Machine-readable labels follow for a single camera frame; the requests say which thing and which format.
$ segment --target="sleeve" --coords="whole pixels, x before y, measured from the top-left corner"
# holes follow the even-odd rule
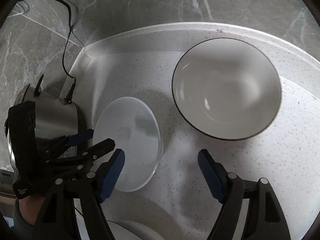
[[[13,227],[11,230],[19,240],[30,240],[33,226],[28,224],[20,214],[19,201],[16,199],[13,208]]]

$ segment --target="bowl rim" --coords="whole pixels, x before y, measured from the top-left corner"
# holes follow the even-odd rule
[[[153,171],[151,172],[150,176],[138,187],[134,188],[134,189],[131,189],[131,190],[119,190],[119,189],[115,189],[118,190],[118,191],[121,191],[121,192],[134,192],[134,191],[137,191],[141,188],[143,188],[146,184],[148,184],[148,182],[152,179],[153,175],[155,174],[156,172],[156,169],[158,168],[158,165],[159,165],[159,162],[161,161],[161,158],[163,156],[163,141],[162,141],[162,136],[161,136],[161,132],[160,132],[160,129],[159,129],[159,124],[157,122],[157,119],[155,117],[155,115],[153,114],[152,110],[150,109],[150,107],[145,103],[143,102],[142,100],[140,100],[139,98],[135,98],[135,97],[120,97],[120,98],[117,98],[115,100],[113,100],[110,104],[108,104],[105,109],[102,111],[102,113],[100,114],[100,116],[102,116],[102,114],[105,112],[105,110],[111,106],[113,103],[117,102],[117,101],[122,101],[122,100],[127,100],[127,99],[130,99],[130,100],[134,100],[138,103],[140,103],[141,105],[143,105],[147,110],[148,112],[151,114],[152,116],[152,119],[156,125],[156,130],[157,130],[157,133],[158,133],[158,153],[157,153],[157,158],[156,158],[156,165],[154,166],[153,168]]]
[[[272,120],[263,128],[261,129],[261,131],[258,131],[257,133],[254,133],[253,135],[250,135],[250,136],[246,136],[246,137],[241,137],[241,138],[235,138],[235,139],[230,139],[230,138],[222,138],[222,137],[218,137],[218,136],[214,136],[214,135],[211,135],[211,134],[208,134],[204,131],[202,131],[200,128],[197,128],[195,125],[193,125],[184,115],[183,113],[181,112],[181,110],[179,109],[178,107],[178,104],[176,102],[176,99],[175,99],[175,95],[174,95],[174,92],[173,92],[173,79],[174,79],[174,74],[176,73],[176,69],[180,63],[180,61],[183,59],[183,57],[190,51],[192,50],[194,47],[198,46],[199,44],[201,43],[204,43],[204,42],[207,42],[207,41],[212,41],[212,40],[218,40],[218,39],[228,39],[228,40],[236,40],[236,41],[241,41],[243,43],[246,43],[248,45],[250,45],[251,47],[254,47],[255,49],[257,49],[262,55],[264,55],[266,57],[266,59],[270,62],[271,66],[273,67],[273,69],[275,70],[275,73],[276,73],[276,76],[278,77],[278,82],[279,82],[279,86],[280,86],[280,100],[279,100],[279,104],[278,104],[278,109],[274,115],[274,117],[272,118]],[[281,103],[282,103],[282,85],[281,85],[281,80],[280,80],[280,75],[276,69],[276,67],[274,66],[274,64],[271,62],[271,60],[269,59],[269,57],[267,57],[266,54],[263,53],[263,51],[261,51],[260,49],[258,49],[256,46],[246,42],[246,41],[243,41],[243,40],[240,40],[240,39],[236,39],[236,38],[227,38],[227,37],[219,37],[219,38],[212,38],[212,39],[207,39],[205,41],[201,41],[199,43],[197,43],[196,45],[192,46],[190,49],[188,49],[183,55],[182,57],[179,59],[178,63],[176,64],[175,68],[174,68],[174,71],[173,71],[173,74],[172,74],[172,79],[171,79],[171,92],[172,92],[172,96],[173,96],[173,101],[174,101],[174,104],[176,105],[176,108],[178,109],[179,113],[181,114],[181,116],[183,117],[184,120],[187,121],[187,123],[189,125],[191,125],[194,129],[196,129],[197,131],[203,133],[204,135],[207,135],[211,138],[215,138],[215,139],[219,139],[219,140],[224,140],[224,141],[240,141],[240,140],[245,140],[245,139],[249,139],[249,138],[252,138],[260,133],[262,133],[264,130],[266,130],[272,123],[273,121],[276,119],[279,111],[280,111],[280,108],[281,108]]]

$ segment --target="white dish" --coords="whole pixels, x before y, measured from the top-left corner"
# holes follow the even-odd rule
[[[194,128],[228,140],[263,131],[281,104],[279,76],[269,59],[228,38],[201,42],[185,53],[173,74],[172,93]]]
[[[117,221],[115,223],[135,234],[142,240],[164,240],[156,231],[140,223],[133,221]]]
[[[125,153],[125,163],[115,189],[132,192],[152,178],[163,154],[156,118],[141,100],[122,97],[113,101],[99,117],[93,144],[111,138]],[[96,161],[96,168],[110,159],[112,153]]]
[[[84,219],[78,212],[76,212],[76,220],[79,228],[79,233],[81,236],[81,240],[90,240],[87,228],[85,227]],[[115,240],[141,240],[135,234],[130,232],[129,230],[125,229],[124,227],[111,222],[107,221]]]

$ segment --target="human hand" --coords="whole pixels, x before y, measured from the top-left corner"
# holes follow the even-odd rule
[[[45,198],[40,195],[33,195],[19,199],[20,214],[30,225],[34,225],[36,223],[36,219],[44,199]]]

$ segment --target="metal pin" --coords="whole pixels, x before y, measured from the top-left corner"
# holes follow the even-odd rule
[[[94,178],[94,176],[96,176],[96,173],[93,171],[90,171],[89,173],[87,173],[87,178],[89,178],[89,179]]]
[[[61,179],[61,178],[56,179],[56,184],[57,185],[60,185],[62,182],[63,182],[63,179]]]
[[[268,184],[269,183],[269,181],[266,178],[261,178],[260,181],[261,181],[262,184]]]
[[[228,177],[229,177],[230,179],[235,179],[235,178],[237,177],[237,174],[235,174],[234,172],[229,172],[229,173],[228,173]]]

